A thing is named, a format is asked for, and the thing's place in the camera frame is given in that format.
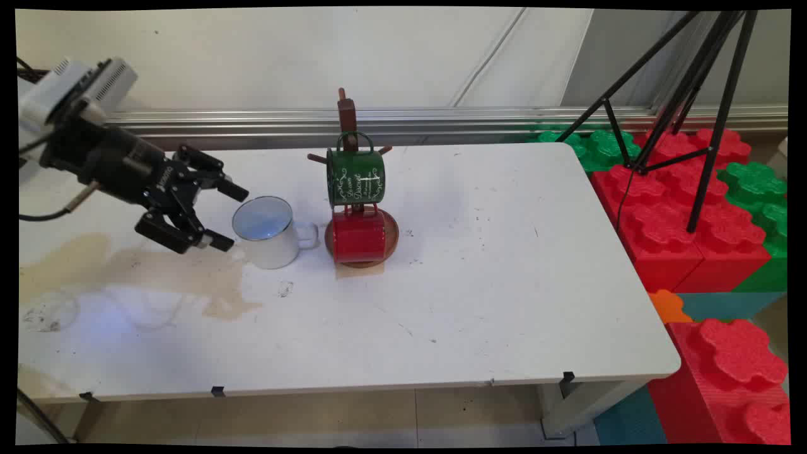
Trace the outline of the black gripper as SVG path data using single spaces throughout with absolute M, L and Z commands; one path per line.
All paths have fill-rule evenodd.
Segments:
M 224 172 L 224 163 L 187 144 L 173 157 L 120 127 L 66 120 L 40 139 L 40 166 L 69 172 L 86 185 L 81 195 L 46 219 L 58 219 L 77 209 L 95 190 L 147 212 L 135 231 L 179 255 L 191 247 L 228 252 L 235 241 L 188 219 L 196 218 L 200 190 L 216 189 L 238 202 L 250 195 Z M 176 219 L 178 226 L 171 224 Z

